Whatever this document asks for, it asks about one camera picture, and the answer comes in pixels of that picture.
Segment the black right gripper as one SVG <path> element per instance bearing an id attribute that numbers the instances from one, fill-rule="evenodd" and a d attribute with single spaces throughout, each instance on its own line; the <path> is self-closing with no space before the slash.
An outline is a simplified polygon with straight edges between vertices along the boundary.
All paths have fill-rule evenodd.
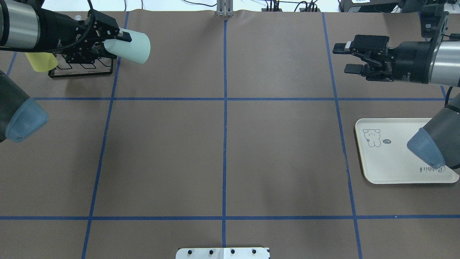
<path id="1" fill-rule="evenodd" d="M 345 74 L 360 75 L 367 81 L 428 83 L 431 41 L 402 42 L 392 48 L 388 36 L 356 35 L 352 42 L 335 43 L 332 53 L 352 55 L 365 64 L 346 64 Z"/>

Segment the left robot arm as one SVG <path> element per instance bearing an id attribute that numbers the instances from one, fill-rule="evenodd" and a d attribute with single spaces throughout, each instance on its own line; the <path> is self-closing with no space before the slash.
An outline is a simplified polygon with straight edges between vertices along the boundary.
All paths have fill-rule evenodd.
<path id="1" fill-rule="evenodd" d="M 43 4 L 42 0 L 1 1 L 1 51 L 36 54 L 37 61 L 29 63 L 38 73 L 55 69 L 58 55 L 68 64 L 81 65 L 101 58 L 115 59 L 117 55 L 108 50 L 108 40 L 134 40 L 115 18 L 95 10 L 91 1 L 84 20 L 47 10 Z M 47 112 L 1 71 L 1 141 L 21 142 L 47 122 Z"/>

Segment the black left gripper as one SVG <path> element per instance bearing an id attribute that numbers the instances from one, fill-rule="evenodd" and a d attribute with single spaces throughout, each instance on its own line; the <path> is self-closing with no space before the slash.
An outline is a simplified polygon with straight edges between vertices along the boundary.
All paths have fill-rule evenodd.
<path id="1" fill-rule="evenodd" d="M 97 10 L 88 12 L 86 20 L 75 20 L 51 10 L 37 9 L 40 33 L 36 50 L 62 54 L 67 63 L 91 64 L 98 58 L 116 58 L 103 42 L 132 42 L 128 31 L 120 31 L 115 18 Z"/>

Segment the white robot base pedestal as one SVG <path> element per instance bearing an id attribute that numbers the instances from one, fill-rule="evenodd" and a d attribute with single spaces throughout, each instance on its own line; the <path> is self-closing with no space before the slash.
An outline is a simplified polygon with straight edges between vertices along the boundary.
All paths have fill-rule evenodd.
<path id="1" fill-rule="evenodd" d="M 211 247 L 184 248 L 176 252 L 176 259 L 270 259 L 269 248 L 264 247 Z"/>

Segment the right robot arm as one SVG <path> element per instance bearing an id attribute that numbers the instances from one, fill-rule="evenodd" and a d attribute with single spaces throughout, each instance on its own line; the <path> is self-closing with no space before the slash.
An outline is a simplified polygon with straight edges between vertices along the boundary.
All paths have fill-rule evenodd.
<path id="1" fill-rule="evenodd" d="M 344 72 L 367 81 L 404 81 L 447 87 L 444 107 L 407 142 L 407 148 L 432 168 L 460 165 L 460 97 L 450 99 L 459 87 L 459 34 L 446 34 L 450 15 L 442 4 L 418 8 L 421 36 L 428 41 L 402 42 L 388 46 L 388 36 L 356 35 L 336 43 L 334 54 L 352 55 L 364 64 L 347 64 Z"/>

